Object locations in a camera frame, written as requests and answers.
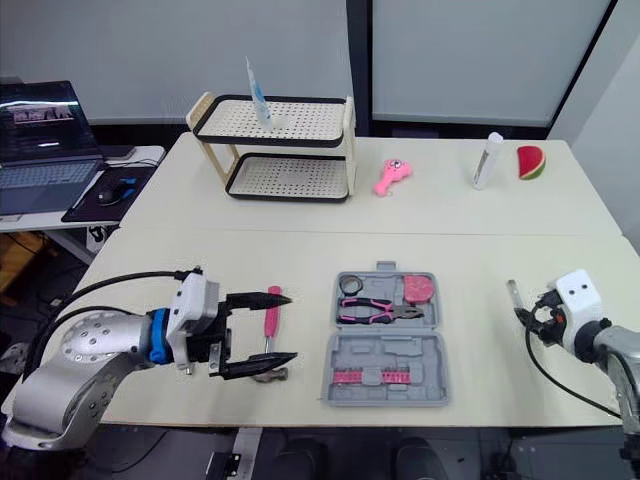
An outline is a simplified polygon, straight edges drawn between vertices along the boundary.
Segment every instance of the laptop screen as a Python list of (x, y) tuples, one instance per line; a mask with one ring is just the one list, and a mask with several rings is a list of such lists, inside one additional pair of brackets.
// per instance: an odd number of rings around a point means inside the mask
[(0, 163), (100, 155), (71, 83), (0, 86)]

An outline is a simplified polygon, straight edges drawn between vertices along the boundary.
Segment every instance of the mouse pad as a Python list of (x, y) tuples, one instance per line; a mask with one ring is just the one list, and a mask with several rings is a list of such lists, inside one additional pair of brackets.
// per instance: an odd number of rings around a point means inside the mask
[[(63, 222), (119, 222), (129, 207), (138, 197), (147, 181), (153, 175), (155, 167), (120, 167), (105, 170), (98, 181), (82, 197), (74, 207), (67, 210), (62, 217)], [(100, 205), (98, 194), (113, 191), (118, 185), (126, 183), (133, 186), (133, 191), (126, 194), (114, 205)]]

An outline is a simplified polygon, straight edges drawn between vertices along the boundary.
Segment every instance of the toy watermelon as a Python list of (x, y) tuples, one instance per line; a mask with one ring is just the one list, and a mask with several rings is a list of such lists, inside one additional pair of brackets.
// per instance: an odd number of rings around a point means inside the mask
[(533, 180), (544, 170), (546, 158), (540, 147), (527, 145), (518, 148), (518, 162), (520, 163), (520, 180)]

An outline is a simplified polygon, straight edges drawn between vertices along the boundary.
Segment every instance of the computer mouse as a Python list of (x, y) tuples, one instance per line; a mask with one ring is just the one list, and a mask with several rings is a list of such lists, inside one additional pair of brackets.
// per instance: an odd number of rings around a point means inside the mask
[(97, 196), (98, 204), (102, 207), (108, 207), (120, 203), (136, 191), (135, 183), (135, 178), (125, 178), (120, 180), (113, 188), (102, 190)]

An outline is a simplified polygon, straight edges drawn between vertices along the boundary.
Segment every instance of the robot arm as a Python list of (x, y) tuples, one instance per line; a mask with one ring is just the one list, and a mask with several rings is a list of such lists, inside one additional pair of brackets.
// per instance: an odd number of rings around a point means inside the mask
[(231, 311), (290, 300), (254, 292), (230, 294), (219, 303), (218, 290), (201, 272), (192, 272), (170, 308), (147, 315), (101, 311), (77, 321), (54, 356), (18, 386), (4, 441), (36, 451), (84, 447), (122, 380), (136, 370), (174, 362), (191, 374), (195, 362), (207, 361), (210, 376), (231, 379), (263, 373), (296, 357), (269, 353), (227, 363)]
[[(603, 318), (602, 300), (585, 270), (551, 282), (533, 310), (524, 308), (514, 280), (507, 282), (518, 319), (546, 346), (560, 345), (585, 363), (596, 364), (616, 387), (625, 433), (622, 457), (640, 478), (640, 333), (612, 326)], [(551, 318), (536, 319), (540, 308)]]

